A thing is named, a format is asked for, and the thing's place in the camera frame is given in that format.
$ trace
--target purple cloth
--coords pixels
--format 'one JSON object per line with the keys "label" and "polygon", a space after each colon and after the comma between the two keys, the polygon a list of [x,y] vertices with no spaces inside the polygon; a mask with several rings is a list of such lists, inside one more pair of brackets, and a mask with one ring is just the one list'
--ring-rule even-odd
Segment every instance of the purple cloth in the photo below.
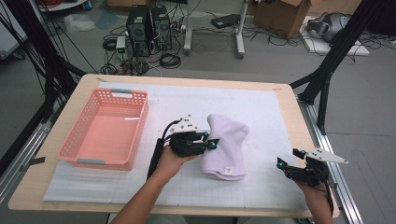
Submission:
{"label": "purple cloth", "polygon": [[242,143],[248,135],[246,124],[219,114],[207,117],[210,126],[209,139],[219,139],[218,147],[208,150],[201,157],[201,172],[224,180],[240,180],[246,175],[242,155]]}

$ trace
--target person's leg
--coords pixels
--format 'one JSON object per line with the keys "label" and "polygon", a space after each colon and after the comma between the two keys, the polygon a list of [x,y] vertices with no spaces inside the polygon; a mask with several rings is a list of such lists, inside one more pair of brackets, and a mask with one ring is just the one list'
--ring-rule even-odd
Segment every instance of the person's leg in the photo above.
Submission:
{"label": "person's leg", "polygon": [[151,214],[146,224],[187,224],[186,218],[181,215]]}
{"label": "person's leg", "polygon": [[239,217],[236,224],[284,224],[283,217]]}

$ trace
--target white plastic bag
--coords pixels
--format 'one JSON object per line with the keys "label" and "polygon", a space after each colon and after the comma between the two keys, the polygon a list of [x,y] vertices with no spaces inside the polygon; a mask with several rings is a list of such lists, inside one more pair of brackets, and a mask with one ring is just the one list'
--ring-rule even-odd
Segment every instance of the white plastic bag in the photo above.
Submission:
{"label": "white plastic bag", "polygon": [[71,14],[64,17],[67,33],[74,33],[78,31],[90,31],[95,28],[95,24],[88,15]]}

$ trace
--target white mounting plate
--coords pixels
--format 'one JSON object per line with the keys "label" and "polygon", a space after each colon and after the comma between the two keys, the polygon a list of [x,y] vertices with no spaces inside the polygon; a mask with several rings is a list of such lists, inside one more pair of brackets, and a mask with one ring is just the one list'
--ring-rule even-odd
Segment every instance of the white mounting plate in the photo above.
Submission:
{"label": "white mounting plate", "polygon": [[195,132],[198,127],[195,125],[194,119],[191,115],[188,115],[186,118],[182,119],[178,124],[174,124],[171,128],[171,133],[186,133],[186,132]]}
{"label": "white mounting plate", "polygon": [[349,161],[346,159],[343,159],[337,155],[332,154],[329,151],[326,151],[323,148],[317,147],[315,150],[311,152],[306,152],[306,156],[312,159],[315,159],[317,161],[333,161],[333,162],[338,162],[338,163],[344,163],[348,164]]}

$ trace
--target person's arm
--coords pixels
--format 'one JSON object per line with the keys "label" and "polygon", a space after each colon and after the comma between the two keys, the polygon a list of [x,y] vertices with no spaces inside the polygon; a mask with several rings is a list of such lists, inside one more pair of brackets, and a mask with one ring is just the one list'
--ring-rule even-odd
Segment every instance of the person's arm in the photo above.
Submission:
{"label": "person's arm", "polygon": [[317,224],[333,224],[332,212],[323,189],[314,189],[306,184],[296,182],[305,195],[306,205]]}
{"label": "person's arm", "polygon": [[145,223],[165,184],[177,174],[185,161],[190,161],[194,158],[181,158],[173,153],[172,148],[166,146],[163,149],[163,154],[155,172],[134,197],[125,204],[111,224]]}

